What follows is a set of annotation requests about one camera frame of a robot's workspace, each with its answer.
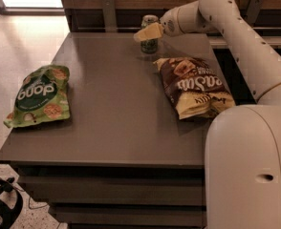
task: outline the table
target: table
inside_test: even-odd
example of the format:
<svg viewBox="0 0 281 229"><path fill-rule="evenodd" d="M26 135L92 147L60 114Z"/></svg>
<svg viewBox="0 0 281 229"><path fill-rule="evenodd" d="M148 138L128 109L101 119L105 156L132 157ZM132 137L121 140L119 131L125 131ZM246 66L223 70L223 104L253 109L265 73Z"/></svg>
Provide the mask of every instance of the table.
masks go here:
<svg viewBox="0 0 281 229"><path fill-rule="evenodd" d="M71 228L205 226L210 121L178 120L152 63L170 56L202 57L226 83L205 34L145 54L131 33L70 33L53 63L70 69L72 117L13 129L0 163Z"/></svg>

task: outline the black object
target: black object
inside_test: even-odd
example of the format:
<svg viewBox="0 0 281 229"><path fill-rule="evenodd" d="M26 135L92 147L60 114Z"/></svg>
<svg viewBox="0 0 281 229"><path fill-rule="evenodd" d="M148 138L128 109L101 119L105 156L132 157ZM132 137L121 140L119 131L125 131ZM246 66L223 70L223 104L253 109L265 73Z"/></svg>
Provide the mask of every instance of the black object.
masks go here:
<svg viewBox="0 0 281 229"><path fill-rule="evenodd" d="M17 200L12 209L0 199L0 229L10 228L23 208L23 198L20 193L13 188L11 185L12 182L14 182L13 177L8 178L7 181L0 179L0 195L3 192L15 192L17 194Z"/></svg>

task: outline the brown chip bag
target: brown chip bag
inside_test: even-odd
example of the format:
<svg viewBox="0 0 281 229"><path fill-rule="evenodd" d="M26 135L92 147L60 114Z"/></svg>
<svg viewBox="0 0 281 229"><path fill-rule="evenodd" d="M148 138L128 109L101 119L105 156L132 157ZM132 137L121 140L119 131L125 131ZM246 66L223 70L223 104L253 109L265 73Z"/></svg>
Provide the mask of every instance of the brown chip bag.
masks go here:
<svg viewBox="0 0 281 229"><path fill-rule="evenodd" d="M4 120L8 127L26 127L70 117L66 95L70 76L65 66L47 65L30 73L15 98L13 112Z"/></svg>
<svg viewBox="0 0 281 229"><path fill-rule="evenodd" d="M213 118L235 105L224 84L201 58L161 58L154 62L165 93L179 119L192 116Z"/></svg>

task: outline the white floor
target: white floor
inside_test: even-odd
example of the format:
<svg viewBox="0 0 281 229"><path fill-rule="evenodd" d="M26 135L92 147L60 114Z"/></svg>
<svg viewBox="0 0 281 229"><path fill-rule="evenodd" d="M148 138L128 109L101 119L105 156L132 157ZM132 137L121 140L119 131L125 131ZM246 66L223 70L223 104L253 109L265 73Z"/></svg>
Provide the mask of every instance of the white floor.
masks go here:
<svg viewBox="0 0 281 229"><path fill-rule="evenodd" d="M11 111L22 79L51 63L68 33L64 16L0 16L0 148L11 131L3 120ZM0 165L0 177L11 176L17 178L16 172L8 165ZM29 196L22 195L24 208L13 229L67 228L48 214L48 206L29 209ZM31 200L31 207L44 205Z"/></svg>

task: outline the green can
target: green can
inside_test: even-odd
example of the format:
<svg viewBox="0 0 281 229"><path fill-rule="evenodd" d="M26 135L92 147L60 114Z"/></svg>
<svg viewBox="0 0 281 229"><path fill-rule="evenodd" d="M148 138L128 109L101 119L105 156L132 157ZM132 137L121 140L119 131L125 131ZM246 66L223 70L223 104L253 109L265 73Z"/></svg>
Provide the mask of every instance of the green can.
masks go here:
<svg viewBox="0 0 281 229"><path fill-rule="evenodd" d="M148 25L159 22L159 18L156 15L148 14L142 18L141 28L144 29ZM158 39L151 39L140 42L141 51L145 53L154 53L158 50Z"/></svg>

